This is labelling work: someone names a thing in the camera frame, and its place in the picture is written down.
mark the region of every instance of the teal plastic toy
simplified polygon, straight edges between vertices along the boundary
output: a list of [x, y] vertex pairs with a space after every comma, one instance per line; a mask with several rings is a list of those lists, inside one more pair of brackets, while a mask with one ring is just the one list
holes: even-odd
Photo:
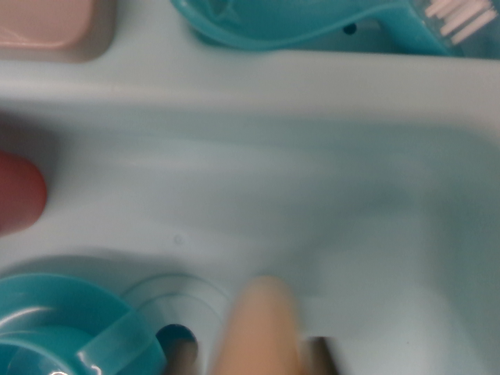
[[[237, 48], [283, 48], [361, 20], [375, 19], [406, 52], [462, 54], [451, 32], [449, 36], [442, 35], [444, 17], [426, 13], [432, 0], [172, 0], [172, 3], [202, 34]], [[493, 8], [492, 3], [485, 4]], [[495, 18], [493, 9], [484, 11]], [[464, 19], [460, 26], [472, 23], [474, 17]]]
[[1, 375], [159, 375], [155, 335], [116, 296], [86, 281], [0, 280]]

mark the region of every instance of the white plastic surface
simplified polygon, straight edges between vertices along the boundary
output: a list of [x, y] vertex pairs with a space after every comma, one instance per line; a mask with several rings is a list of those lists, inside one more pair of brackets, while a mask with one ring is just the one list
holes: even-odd
[[494, 61], [232, 51], [121, 0], [100, 59], [0, 62], [0, 147], [49, 186], [2, 274], [232, 296], [273, 273], [348, 373], [496, 375], [498, 82]]

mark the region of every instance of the toothbrush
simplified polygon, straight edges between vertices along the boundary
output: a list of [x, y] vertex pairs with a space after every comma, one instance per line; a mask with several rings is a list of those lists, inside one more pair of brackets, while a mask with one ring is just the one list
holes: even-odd
[[434, 0], [425, 15], [441, 20], [441, 35], [457, 45], [498, 15], [490, 0]]
[[461, 55], [497, 16], [491, 0], [171, 0], [202, 34], [236, 48], [283, 48], [378, 20], [406, 52]]

